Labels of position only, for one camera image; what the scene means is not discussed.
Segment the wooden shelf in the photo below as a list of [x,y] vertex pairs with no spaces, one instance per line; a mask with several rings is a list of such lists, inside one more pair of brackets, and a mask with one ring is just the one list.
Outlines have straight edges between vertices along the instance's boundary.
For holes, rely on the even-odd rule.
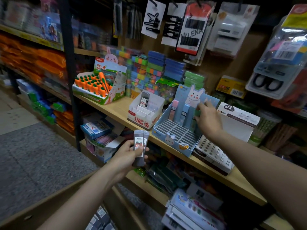
[[[91,154],[86,148],[85,139],[80,141],[81,152],[88,157],[97,166],[104,166],[104,163],[95,155]],[[134,170],[130,171],[126,178],[121,182],[127,189],[138,196],[147,205],[153,208],[160,215],[164,215],[166,203],[169,200],[168,196],[157,190],[155,187],[146,182],[145,177],[141,177]]]
[[29,78],[26,74],[24,74],[21,71],[18,71],[16,69],[11,68],[10,66],[5,65],[6,67],[8,67],[9,69],[13,70],[15,73],[19,74],[20,76],[26,78],[27,80],[33,82],[34,84],[38,85],[40,88],[48,91],[49,93],[52,93],[54,96],[58,97],[59,99],[63,100],[64,102],[68,103],[71,105],[71,101],[66,98],[65,96],[63,96],[62,94],[56,92],[55,90],[53,90],[52,88],[49,88],[48,86],[44,85],[44,84],[37,84],[34,81],[31,80],[31,78]]
[[[91,105],[92,107],[96,108],[98,111],[106,114],[107,116],[113,118],[114,120],[118,121],[119,123],[129,127],[131,130],[141,129],[136,124],[127,120],[128,116],[128,109],[129,105],[132,102],[131,98],[124,97],[120,100],[117,100],[113,103],[107,105],[99,105],[93,102],[90,99],[87,99],[81,95],[75,95],[82,101],[86,102],[87,104]],[[264,205],[267,203],[264,197],[262,197],[254,187],[249,184],[249,182],[243,177],[240,171],[234,167],[231,173],[227,176],[220,174],[218,171],[213,169],[212,167],[206,165],[199,159],[194,156],[186,157],[185,155],[181,154],[174,148],[170,147],[163,141],[159,140],[155,136],[150,133],[149,140],[156,145],[162,147],[166,151],[170,152],[171,154],[175,155],[176,157],[186,161],[190,165],[194,166],[195,168],[203,171],[204,173],[208,174],[209,176],[215,178],[216,180],[220,181],[221,183],[225,184],[229,188],[235,190],[236,192],[240,193],[244,197],[247,197],[251,201],[259,204]]]
[[[32,41],[32,42],[36,42],[39,43],[41,45],[56,49],[56,50],[60,50],[60,51],[64,51],[64,46],[62,44],[59,44],[55,41],[49,41],[46,39],[41,38],[40,36],[34,35],[34,34],[29,34],[27,32],[24,31],[20,31],[5,25],[1,25],[0,24],[0,30],[5,31],[7,33],[10,33],[12,35],[18,36],[20,38],[24,38],[26,40]],[[88,56],[100,56],[99,52],[95,52],[95,51],[89,51],[89,50],[83,50],[83,49],[79,49],[79,48],[75,48],[75,54],[80,54],[80,55],[88,55]]]
[[29,111],[31,114],[36,116],[40,121],[42,121],[44,124],[46,124],[49,128],[51,128],[54,132],[59,134],[61,137],[63,137],[68,143],[70,143],[72,146],[77,147],[76,145],[76,138],[75,136],[71,135],[69,132],[61,128],[58,124],[50,124],[47,122],[41,114],[33,110],[33,108],[27,103],[27,101],[24,99],[22,94],[17,95],[20,105],[25,108],[27,111]]
[[294,230],[294,228],[286,220],[283,220],[276,214],[263,221],[260,226],[267,230]]

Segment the black hair clip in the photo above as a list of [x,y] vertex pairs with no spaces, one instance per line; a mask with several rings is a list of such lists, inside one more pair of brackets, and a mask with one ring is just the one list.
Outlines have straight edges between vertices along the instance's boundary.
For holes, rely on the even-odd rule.
[[178,39],[179,33],[175,31],[163,31],[163,36]]
[[159,13],[156,13],[155,15],[151,14],[151,13],[147,13],[148,17],[149,17],[149,22],[151,23],[160,23],[160,20],[158,19],[159,17]]
[[177,23],[165,23],[164,29],[171,31],[180,31],[180,24]]
[[158,23],[149,23],[149,22],[144,22],[144,25],[152,26],[152,27],[159,27]]
[[181,17],[178,17],[178,16],[167,15],[167,16],[166,16],[166,22],[172,22],[172,23],[181,24],[182,18],[181,18]]
[[146,30],[149,30],[149,31],[152,31],[152,32],[154,32],[154,33],[160,34],[160,30],[158,30],[158,29],[146,27]]

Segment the white bunny cutout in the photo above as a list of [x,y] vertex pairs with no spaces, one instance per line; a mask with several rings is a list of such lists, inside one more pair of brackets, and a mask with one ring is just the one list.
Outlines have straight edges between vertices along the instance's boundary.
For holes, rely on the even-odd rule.
[[201,95],[205,91],[203,88],[201,88],[199,91],[194,90],[195,85],[191,86],[190,92],[188,94],[188,97],[185,101],[185,104],[188,104],[191,107],[197,108],[197,105],[201,102]]
[[117,59],[116,56],[114,56],[113,54],[111,54],[111,49],[110,49],[110,47],[107,47],[107,48],[106,48],[106,52],[107,52],[107,54],[106,54],[106,56],[104,57],[104,59],[105,59],[106,61],[111,61],[111,62],[114,62],[114,63],[117,63],[117,64],[118,64],[118,59]]
[[167,133],[165,137],[165,143],[170,146],[173,146],[175,143],[174,139],[176,139],[175,135],[170,135],[169,133]]

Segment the black scissors handle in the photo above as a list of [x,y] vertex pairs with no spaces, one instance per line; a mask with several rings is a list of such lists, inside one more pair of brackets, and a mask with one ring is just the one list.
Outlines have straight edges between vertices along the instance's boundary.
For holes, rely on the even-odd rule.
[[[258,80],[259,77],[261,77],[261,76],[263,76],[263,75],[261,75],[261,74],[258,73],[258,74],[255,76],[255,78],[253,79],[253,85],[256,86],[256,87],[258,87],[258,88],[261,88],[261,87],[265,86],[265,89],[266,89],[266,90],[274,92],[274,91],[276,91],[276,90],[279,90],[279,89],[282,87],[282,85],[284,84],[283,81],[279,81],[279,80],[276,80],[276,79],[274,79],[274,78],[267,77],[267,76],[263,76],[264,79],[263,79],[263,81],[261,82],[261,84],[257,84],[257,80]],[[275,88],[270,88],[270,84],[271,84],[273,81],[278,81],[278,86],[275,87]]]

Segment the floor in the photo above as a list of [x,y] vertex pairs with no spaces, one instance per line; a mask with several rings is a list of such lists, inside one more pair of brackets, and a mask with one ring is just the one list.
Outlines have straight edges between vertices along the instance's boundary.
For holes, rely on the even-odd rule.
[[[0,126],[0,221],[97,169],[2,90]],[[152,229],[163,228],[158,213],[120,188]]]

